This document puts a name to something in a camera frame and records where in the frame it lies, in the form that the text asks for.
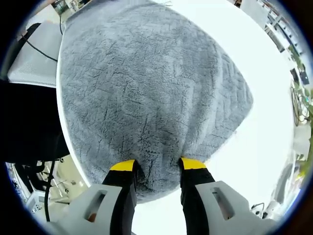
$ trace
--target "fuzzy gray fabric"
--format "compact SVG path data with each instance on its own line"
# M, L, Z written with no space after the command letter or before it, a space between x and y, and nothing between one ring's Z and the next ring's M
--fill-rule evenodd
M113 164L137 159L139 202L178 188L179 157L206 161L252 106L244 78L219 45L146 0L94 0L69 18L61 85L87 177L101 183Z

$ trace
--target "gray towel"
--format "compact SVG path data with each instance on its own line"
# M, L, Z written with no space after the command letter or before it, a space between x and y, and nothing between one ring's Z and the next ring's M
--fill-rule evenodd
M62 43L75 154L92 183L113 164L137 159L139 202L178 188L179 157L209 159L252 106L223 49L164 5L94 0L69 18Z

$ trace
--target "equipment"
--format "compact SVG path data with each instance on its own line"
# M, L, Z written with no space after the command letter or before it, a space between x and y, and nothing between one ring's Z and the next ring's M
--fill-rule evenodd
M188 235L265 234L273 225L249 210L248 201L205 165L181 158L181 204ZM136 206L136 160L114 165L102 185L93 185L72 201L68 214L46 228L56 235L130 235Z

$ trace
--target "textured towel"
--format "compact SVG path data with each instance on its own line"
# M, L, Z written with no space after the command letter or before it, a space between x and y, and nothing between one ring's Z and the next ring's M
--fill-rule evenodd
M87 177L101 183L113 164L137 159L139 202L178 188L179 157L207 160L252 106L245 80L219 45L146 0L94 0L69 18L61 85Z

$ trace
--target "white table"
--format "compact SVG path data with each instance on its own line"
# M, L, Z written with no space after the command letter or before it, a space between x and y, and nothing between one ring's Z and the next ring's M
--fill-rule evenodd
M234 61L254 98L253 107L235 134L206 164L250 204L267 202L284 167L293 138L290 82L292 76L270 37L248 15L226 0L172 0L173 10L212 36ZM62 108L59 58L57 99L65 140L75 157ZM186 234L180 190L135 209L133 232Z

